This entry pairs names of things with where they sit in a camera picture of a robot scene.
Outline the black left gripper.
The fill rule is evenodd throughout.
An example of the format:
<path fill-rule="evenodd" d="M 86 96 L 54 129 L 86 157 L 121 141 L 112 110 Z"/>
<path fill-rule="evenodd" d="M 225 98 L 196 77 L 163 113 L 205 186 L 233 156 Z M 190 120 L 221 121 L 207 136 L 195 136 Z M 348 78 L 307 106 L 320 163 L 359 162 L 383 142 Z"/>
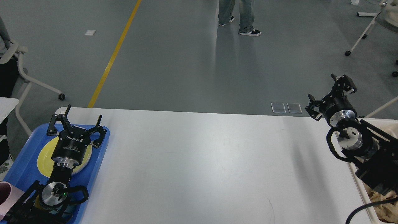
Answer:
<path fill-rule="evenodd" d="M 96 125 L 88 130 L 71 126 L 67 115 L 71 109 L 71 105 L 67 106 L 64 114 L 53 114 L 47 129 L 47 136 L 58 136 L 58 142 L 55 146 L 51 159 L 54 161 L 54 167 L 66 167 L 74 169 L 83 163 L 83 159 L 88 145 L 99 148 L 106 135 L 106 129 L 100 125 L 102 115 L 98 116 Z M 64 130 L 58 132 L 55 123 L 60 121 Z M 97 139 L 91 140 L 90 136 L 99 133 Z"/>

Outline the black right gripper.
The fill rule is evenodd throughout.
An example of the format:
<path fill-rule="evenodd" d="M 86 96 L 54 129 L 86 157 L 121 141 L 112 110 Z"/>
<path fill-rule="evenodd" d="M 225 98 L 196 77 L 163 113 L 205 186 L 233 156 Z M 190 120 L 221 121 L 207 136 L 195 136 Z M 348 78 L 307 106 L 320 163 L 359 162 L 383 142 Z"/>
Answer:
<path fill-rule="evenodd" d="M 330 75 L 334 82 L 330 96 L 322 100 L 315 100 L 314 96 L 308 94 L 309 104 L 305 110 L 316 121 L 324 116 L 327 124 L 331 127 L 337 127 L 337 123 L 342 120 L 355 120 L 357 112 L 347 99 L 347 94 L 357 92 L 353 80 L 347 75 Z"/>

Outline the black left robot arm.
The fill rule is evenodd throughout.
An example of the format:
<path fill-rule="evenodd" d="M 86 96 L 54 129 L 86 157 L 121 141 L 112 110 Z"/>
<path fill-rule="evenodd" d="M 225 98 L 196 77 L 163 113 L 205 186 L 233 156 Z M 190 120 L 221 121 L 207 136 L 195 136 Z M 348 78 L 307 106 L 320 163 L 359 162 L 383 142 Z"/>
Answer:
<path fill-rule="evenodd" d="M 1 182 L 2 224 L 78 224 L 109 140 L 102 116 L 94 126 L 64 113 L 36 128 Z"/>

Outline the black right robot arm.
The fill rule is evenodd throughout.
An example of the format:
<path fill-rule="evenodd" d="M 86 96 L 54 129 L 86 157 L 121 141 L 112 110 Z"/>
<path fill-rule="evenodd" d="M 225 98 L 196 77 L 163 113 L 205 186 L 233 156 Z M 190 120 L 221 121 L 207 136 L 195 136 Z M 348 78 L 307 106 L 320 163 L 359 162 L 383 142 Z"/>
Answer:
<path fill-rule="evenodd" d="M 331 77 L 334 85 L 330 93 L 321 100 L 309 94 L 305 110 L 316 121 L 326 120 L 330 126 L 326 141 L 331 153 L 341 161 L 353 163 L 356 177 L 382 195 L 397 193 L 397 139 L 357 118 L 347 99 L 347 94 L 357 92 L 350 77 Z"/>

